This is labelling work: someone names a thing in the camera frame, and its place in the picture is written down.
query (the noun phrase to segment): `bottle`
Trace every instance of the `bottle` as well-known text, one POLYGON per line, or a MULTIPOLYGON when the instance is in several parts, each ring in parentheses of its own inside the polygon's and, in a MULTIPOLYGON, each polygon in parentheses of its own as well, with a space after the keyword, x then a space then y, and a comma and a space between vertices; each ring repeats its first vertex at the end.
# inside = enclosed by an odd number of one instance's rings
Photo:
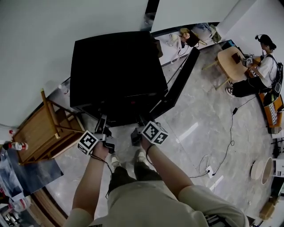
POLYGON ((28 149, 28 144, 27 143, 13 142, 13 143, 9 144, 9 148, 15 149, 17 151, 27 150, 28 149))

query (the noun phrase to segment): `backpack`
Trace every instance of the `backpack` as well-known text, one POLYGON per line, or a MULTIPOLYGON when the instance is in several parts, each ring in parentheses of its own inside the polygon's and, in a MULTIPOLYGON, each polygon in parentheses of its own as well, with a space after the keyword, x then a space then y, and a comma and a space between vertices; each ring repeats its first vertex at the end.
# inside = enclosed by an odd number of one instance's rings
POLYGON ((264 97, 263 106, 270 105, 279 97, 283 82, 283 64, 281 62, 278 63, 272 55, 267 55, 267 57, 270 57, 275 61, 277 65, 277 72, 271 87, 263 91, 267 92, 264 97))

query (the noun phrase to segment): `hand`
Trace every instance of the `hand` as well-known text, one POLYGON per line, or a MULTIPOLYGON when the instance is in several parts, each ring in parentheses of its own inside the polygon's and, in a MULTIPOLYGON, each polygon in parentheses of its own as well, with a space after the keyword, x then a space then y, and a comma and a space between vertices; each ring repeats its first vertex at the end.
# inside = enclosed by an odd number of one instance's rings
POLYGON ((103 146, 103 142, 98 142, 94 149, 93 149, 93 155, 96 155, 97 157, 105 160, 108 155, 109 149, 103 146))
POLYGON ((143 147, 143 149, 147 151, 150 145, 151 143, 142 135, 141 146, 143 147))

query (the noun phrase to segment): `person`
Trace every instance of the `person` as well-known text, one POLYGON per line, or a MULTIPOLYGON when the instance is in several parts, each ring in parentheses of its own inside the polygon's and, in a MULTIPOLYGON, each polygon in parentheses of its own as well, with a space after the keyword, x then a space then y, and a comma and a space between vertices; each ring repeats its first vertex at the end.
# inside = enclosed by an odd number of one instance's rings
POLYGON ((261 61, 261 66, 259 68, 250 67, 250 70, 255 76, 254 78, 248 78, 247 80, 234 84, 230 82, 233 88, 227 87, 226 93, 231 97, 245 97, 262 93, 262 91, 271 87, 275 80, 277 62, 273 51, 276 49, 276 45, 268 35, 262 35, 258 41, 260 42, 261 48, 266 52, 266 55, 261 61))
POLYGON ((111 156, 115 168, 109 184, 108 215, 94 220, 100 184, 108 149, 99 142, 75 192, 72 211, 66 227, 248 227, 247 217, 232 204, 197 186, 156 146, 142 139, 135 154, 131 178, 116 155, 111 156), (157 172, 146 162, 145 150, 157 172))

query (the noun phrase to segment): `power strip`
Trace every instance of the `power strip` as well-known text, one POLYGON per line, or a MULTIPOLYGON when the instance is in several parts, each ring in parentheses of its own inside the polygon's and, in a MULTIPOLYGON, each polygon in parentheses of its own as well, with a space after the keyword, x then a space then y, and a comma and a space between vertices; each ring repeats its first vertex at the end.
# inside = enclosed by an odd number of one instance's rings
POLYGON ((206 168, 206 171, 207 171, 207 174, 208 174, 209 178, 212 178, 214 172, 212 170, 211 165, 206 168))

